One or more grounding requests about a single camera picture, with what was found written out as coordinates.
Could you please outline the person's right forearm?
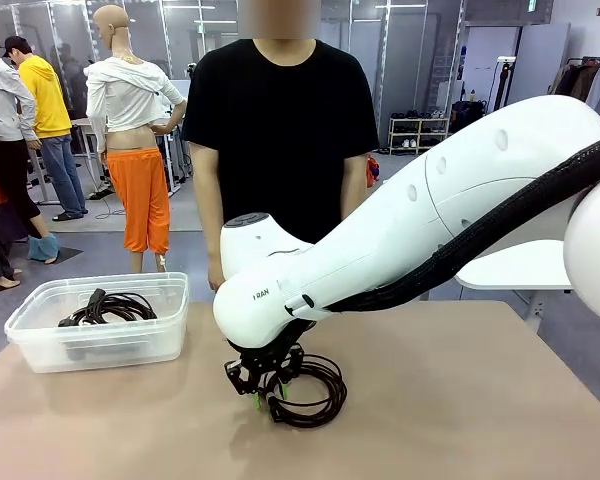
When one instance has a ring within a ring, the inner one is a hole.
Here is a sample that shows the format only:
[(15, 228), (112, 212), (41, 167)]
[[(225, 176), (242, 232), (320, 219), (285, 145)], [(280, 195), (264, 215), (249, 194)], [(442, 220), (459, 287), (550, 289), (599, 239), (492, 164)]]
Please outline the person's right forearm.
[(220, 235), (224, 216), (220, 193), (216, 190), (196, 192), (200, 223), (204, 233), (209, 259), (220, 262)]

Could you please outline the person in yellow hoodie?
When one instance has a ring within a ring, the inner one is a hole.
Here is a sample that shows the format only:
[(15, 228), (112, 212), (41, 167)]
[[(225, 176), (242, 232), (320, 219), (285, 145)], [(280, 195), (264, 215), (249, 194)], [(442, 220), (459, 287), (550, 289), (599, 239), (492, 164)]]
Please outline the person in yellow hoodie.
[(63, 212), (55, 222), (80, 219), (88, 213), (71, 151), (71, 121), (60, 80), (53, 67), (33, 53), (26, 39), (10, 36), (4, 41), (5, 56), (17, 67), (24, 85), (36, 102), (34, 132)]

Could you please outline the person in black t-shirt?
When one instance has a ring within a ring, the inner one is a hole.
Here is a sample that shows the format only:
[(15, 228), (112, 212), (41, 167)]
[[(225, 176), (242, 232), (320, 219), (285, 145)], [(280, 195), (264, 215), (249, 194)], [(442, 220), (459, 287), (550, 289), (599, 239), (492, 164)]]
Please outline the person in black t-shirt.
[(183, 133), (195, 193), (220, 193), (224, 224), (264, 212), (315, 243), (365, 199), (370, 88), (315, 36), (320, 14), (321, 0), (238, 0), (239, 39), (194, 69)]

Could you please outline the black bags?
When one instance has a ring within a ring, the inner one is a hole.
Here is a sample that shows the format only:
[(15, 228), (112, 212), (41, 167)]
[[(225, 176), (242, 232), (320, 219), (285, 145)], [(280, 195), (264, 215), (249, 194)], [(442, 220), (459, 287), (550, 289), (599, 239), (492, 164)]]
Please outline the black bags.
[(451, 107), (448, 132), (455, 134), (485, 115), (485, 101), (457, 101)]

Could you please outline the orange mannequin trousers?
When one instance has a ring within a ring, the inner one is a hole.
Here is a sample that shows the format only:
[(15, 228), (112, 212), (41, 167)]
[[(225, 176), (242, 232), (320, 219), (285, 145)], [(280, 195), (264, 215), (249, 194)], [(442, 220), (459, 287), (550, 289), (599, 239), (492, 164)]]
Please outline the orange mannequin trousers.
[(132, 253), (169, 250), (170, 204), (158, 148), (107, 154), (114, 189), (126, 214), (124, 247)]

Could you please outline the white table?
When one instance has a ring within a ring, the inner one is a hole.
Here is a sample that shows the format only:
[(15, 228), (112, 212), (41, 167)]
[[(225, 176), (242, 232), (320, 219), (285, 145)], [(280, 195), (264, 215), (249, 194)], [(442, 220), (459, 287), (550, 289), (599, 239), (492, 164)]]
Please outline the white table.
[(529, 291), (524, 320), (535, 330), (548, 299), (556, 292), (572, 290), (559, 240), (531, 241), (482, 256), (462, 267), (455, 279), (473, 290)]

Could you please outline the grey partition panel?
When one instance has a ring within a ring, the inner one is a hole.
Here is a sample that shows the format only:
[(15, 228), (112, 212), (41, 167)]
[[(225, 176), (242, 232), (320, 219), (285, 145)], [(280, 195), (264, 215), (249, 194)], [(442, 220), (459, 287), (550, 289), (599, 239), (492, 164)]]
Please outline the grey partition panel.
[(546, 95), (566, 62), (570, 23), (527, 25), (519, 28), (514, 55), (499, 56), (503, 87), (494, 109)]

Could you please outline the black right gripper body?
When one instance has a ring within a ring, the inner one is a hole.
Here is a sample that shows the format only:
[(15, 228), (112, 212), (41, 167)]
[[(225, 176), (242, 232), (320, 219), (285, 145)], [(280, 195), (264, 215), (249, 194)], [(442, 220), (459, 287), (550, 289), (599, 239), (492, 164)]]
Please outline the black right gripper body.
[(283, 383), (293, 378), (290, 367), (284, 366), (288, 360), (288, 350), (278, 350), (268, 353), (247, 351), (240, 356), (241, 366), (247, 371), (249, 385), (259, 385), (265, 374), (275, 373)]

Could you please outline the white mannequin top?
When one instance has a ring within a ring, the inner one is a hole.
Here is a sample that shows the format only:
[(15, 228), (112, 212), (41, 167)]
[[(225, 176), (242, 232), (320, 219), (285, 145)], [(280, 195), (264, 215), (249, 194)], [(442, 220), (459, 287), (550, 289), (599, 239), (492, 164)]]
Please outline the white mannequin top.
[(184, 101), (164, 71), (151, 62), (131, 64), (110, 57), (85, 67), (84, 75), (86, 115), (100, 153), (108, 133), (150, 125), (164, 116), (164, 100), (173, 106)]

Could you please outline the clear plastic storage box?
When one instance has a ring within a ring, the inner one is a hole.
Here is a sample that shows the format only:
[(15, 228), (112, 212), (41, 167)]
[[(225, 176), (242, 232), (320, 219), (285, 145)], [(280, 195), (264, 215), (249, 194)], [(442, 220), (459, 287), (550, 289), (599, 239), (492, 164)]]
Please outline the clear plastic storage box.
[[(84, 321), (97, 289), (142, 295), (155, 320), (107, 324)], [(182, 350), (189, 279), (181, 272), (121, 274), (46, 282), (10, 315), (4, 333), (32, 371), (57, 373), (141, 365), (176, 359)]]

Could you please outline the long black cable grey tie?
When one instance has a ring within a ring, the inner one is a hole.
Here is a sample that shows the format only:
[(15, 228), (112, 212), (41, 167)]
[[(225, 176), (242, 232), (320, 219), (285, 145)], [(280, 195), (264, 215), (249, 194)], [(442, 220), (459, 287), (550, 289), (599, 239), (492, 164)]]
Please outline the long black cable grey tie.
[(296, 429), (314, 429), (330, 423), (342, 410), (348, 395), (340, 367), (324, 356), (307, 354), (303, 350), (301, 376), (318, 380), (326, 389), (326, 397), (308, 403), (283, 399), (278, 375), (266, 374), (260, 398), (266, 403), (271, 419)]

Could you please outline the wooden shoe rack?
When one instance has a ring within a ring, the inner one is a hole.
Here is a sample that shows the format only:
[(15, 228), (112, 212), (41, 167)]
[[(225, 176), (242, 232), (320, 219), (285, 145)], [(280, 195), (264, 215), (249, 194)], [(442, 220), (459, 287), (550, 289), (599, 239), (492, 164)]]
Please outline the wooden shoe rack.
[(420, 155), (444, 141), (448, 130), (448, 118), (391, 118), (388, 130), (389, 154)]

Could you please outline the beige bald mannequin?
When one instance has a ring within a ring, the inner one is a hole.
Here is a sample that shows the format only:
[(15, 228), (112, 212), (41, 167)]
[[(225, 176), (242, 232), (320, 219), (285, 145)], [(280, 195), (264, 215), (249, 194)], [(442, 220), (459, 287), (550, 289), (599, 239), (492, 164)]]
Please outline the beige bald mannequin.
[[(145, 61), (137, 57), (132, 51), (129, 34), (130, 18), (123, 8), (116, 5), (103, 6), (96, 10), (94, 21), (103, 43), (111, 51), (110, 57), (116, 57), (131, 64), (140, 64)], [(156, 137), (169, 134), (174, 130), (185, 114), (187, 102), (184, 98), (181, 104), (173, 106), (168, 100), (164, 100), (163, 106), (165, 107), (164, 116), (154, 123), (106, 135), (106, 149), (102, 153), (97, 151), (97, 154), (100, 162), (108, 170), (107, 154), (111, 151), (158, 148)], [(131, 271), (140, 273), (143, 270), (144, 253), (132, 253), (130, 251), (129, 253), (131, 255)], [(166, 270), (167, 253), (164, 255), (153, 254), (157, 270), (164, 272)]]

